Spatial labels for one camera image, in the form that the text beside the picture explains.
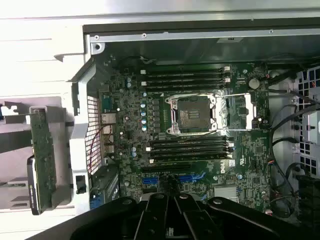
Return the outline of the blue expansion slot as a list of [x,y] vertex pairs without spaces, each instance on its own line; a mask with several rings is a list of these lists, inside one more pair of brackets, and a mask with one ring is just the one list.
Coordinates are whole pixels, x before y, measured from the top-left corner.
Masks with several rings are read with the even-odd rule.
[[[178,181],[180,183],[195,183],[198,180],[201,180],[206,175],[205,172],[202,172],[201,174],[185,174],[185,175],[176,175]],[[152,176],[152,177],[143,177],[142,183],[144,185],[157,185],[160,181],[159,176]]]

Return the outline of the silver chipset heatsink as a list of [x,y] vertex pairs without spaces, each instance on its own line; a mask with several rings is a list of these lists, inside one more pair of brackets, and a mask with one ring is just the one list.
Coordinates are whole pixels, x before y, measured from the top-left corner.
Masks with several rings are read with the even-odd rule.
[[217,186],[214,188],[214,196],[236,202],[238,200],[237,188],[235,186]]

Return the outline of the black RAM slot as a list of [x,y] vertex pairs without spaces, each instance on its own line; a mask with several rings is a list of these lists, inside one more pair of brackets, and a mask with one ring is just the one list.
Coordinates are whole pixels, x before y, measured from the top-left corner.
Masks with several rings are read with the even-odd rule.
[[153,158],[170,158],[170,157],[184,157],[184,156],[207,156],[207,155],[227,155],[230,154],[229,151],[198,151],[198,152],[179,152],[179,153],[155,153],[151,154]]
[[176,91],[200,91],[200,90],[219,90],[228,87],[223,84],[212,85],[177,85],[177,86],[144,86],[147,92],[176,92]]
[[171,164],[184,162],[201,162],[201,161],[220,161],[231,160],[232,155],[225,156],[186,156],[186,157],[172,157],[172,158],[149,158],[150,164]]
[[177,84],[216,84],[216,83],[230,83],[231,78],[201,78],[201,79],[173,79],[164,80],[159,79],[155,81],[142,81],[141,86],[151,86],[151,85],[177,85]]
[[151,74],[151,73],[162,73],[162,72],[203,72],[203,71],[218,71],[218,72],[227,72],[231,70],[231,66],[186,66],[186,65],[178,65],[178,66],[155,66],[149,67],[146,69],[141,69],[138,73],[142,75]]
[[167,139],[167,140],[153,140],[150,141],[150,145],[158,145],[158,144],[177,144],[177,143],[185,143],[185,142],[196,142],[196,141],[234,141],[234,137],[228,136],[211,136],[211,137],[195,137],[188,139]]
[[177,73],[177,74],[150,74],[150,75],[141,75],[144,78],[155,79],[155,78],[191,78],[191,77],[218,77],[224,78],[229,77],[229,73],[223,72],[191,72],[191,73]]
[[221,144],[182,144],[182,145],[166,145],[166,146],[147,146],[145,148],[146,152],[165,150],[165,149],[195,149],[195,148],[234,148],[234,143],[221,143]]

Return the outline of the thin metal locking lever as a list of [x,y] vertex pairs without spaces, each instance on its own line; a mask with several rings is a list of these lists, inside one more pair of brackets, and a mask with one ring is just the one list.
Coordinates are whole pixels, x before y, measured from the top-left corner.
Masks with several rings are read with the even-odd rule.
[[209,132],[201,134],[201,135],[197,135],[197,136],[193,136],[193,137],[189,137],[189,138],[186,138],[186,139],[179,140],[178,143],[184,143],[184,142],[193,141],[193,140],[196,140],[196,139],[199,139],[199,138],[204,138],[206,136],[209,136],[209,135],[212,135],[212,134],[216,134],[217,132],[218,132],[218,130],[212,130],[212,131],[209,131]]

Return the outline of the green motherboard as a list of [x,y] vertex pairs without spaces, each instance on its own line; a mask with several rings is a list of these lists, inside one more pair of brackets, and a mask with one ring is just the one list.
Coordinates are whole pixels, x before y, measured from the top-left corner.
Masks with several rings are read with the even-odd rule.
[[[140,74],[141,69],[156,66],[231,66],[230,71],[187,71],[155,72]],[[142,75],[184,74],[184,73],[229,73],[227,77],[172,77],[146,78]],[[144,177],[160,175],[199,175],[205,176],[196,182],[181,183],[182,193],[193,194],[202,202],[214,197],[214,188],[235,186],[239,204],[264,212],[268,208],[270,190],[266,182],[264,167],[270,159],[270,113],[268,102],[268,83],[265,77],[268,71],[254,63],[221,63],[221,64],[185,64],[185,65],[151,65],[151,66],[118,66],[105,81],[99,91],[100,120],[103,125],[100,140],[103,144],[102,154],[106,160],[114,161],[119,170],[120,195],[140,201],[143,195],[157,192],[159,184],[143,184]],[[155,86],[191,86],[191,85],[226,85],[223,89],[193,91],[146,91],[141,86],[143,81],[156,80],[190,80],[190,79],[224,79],[231,82],[214,84],[156,84]],[[257,89],[251,89],[248,82],[252,78],[260,81]],[[216,96],[243,94],[251,95],[251,102],[256,106],[256,117],[252,121],[254,129],[249,131],[217,130],[207,137],[234,137],[230,140],[206,140],[184,143],[166,143],[150,145],[150,141],[192,138],[195,136],[175,136],[166,133],[169,126],[170,109],[164,100],[177,94],[209,93]],[[234,143],[235,147],[178,148],[145,151],[146,147],[202,145]],[[181,163],[150,164],[149,158],[158,153],[185,153],[204,151],[228,151],[229,160],[193,161]]]

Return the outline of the CPU socket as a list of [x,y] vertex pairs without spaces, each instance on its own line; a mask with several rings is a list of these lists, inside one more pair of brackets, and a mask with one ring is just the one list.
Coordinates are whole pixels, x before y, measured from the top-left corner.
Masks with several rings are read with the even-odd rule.
[[217,131],[216,98],[212,93],[176,94],[165,98],[164,103],[170,113],[167,134],[184,137]]

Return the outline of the black and grey PC case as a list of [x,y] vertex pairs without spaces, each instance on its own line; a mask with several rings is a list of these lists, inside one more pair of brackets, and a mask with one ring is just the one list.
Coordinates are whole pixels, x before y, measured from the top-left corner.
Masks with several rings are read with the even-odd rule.
[[[263,172],[267,209],[259,211],[320,240],[320,179],[301,163],[300,116],[320,102],[299,93],[300,74],[320,67],[320,16],[89,24],[89,60],[72,78],[69,141],[79,215],[125,197],[117,164],[103,156],[99,91],[117,67],[253,63],[267,69],[269,156]],[[193,240],[169,193],[165,240]]]

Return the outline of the silver socket cover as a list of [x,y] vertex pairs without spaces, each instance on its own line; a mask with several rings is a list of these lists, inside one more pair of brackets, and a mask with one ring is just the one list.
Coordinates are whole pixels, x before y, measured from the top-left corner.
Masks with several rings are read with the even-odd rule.
[[215,130],[250,131],[257,116],[257,107],[250,93],[216,95],[213,128]]

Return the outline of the silver coin battery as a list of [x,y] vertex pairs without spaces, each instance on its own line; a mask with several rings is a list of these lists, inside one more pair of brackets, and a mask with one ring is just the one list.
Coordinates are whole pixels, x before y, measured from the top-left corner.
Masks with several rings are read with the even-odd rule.
[[257,78],[251,78],[248,82],[248,86],[253,89],[256,90],[260,87],[260,81]]

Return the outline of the grey printed parts rack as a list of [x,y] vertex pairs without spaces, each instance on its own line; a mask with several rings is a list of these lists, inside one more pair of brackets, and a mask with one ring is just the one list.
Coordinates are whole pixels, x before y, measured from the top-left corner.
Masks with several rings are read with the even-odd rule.
[[27,159],[33,154],[30,109],[44,109],[53,140],[56,192],[52,207],[68,205],[73,195],[69,139],[73,111],[60,97],[0,98],[0,212],[29,209]]

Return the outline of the perforated metal drive cage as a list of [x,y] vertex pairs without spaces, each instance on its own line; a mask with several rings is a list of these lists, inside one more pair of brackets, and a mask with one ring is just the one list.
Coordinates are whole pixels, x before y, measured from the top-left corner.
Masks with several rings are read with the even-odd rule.
[[[320,102],[320,66],[303,71],[298,79],[298,93]],[[300,120],[300,162],[313,178],[320,179],[320,109],[304,113]]]

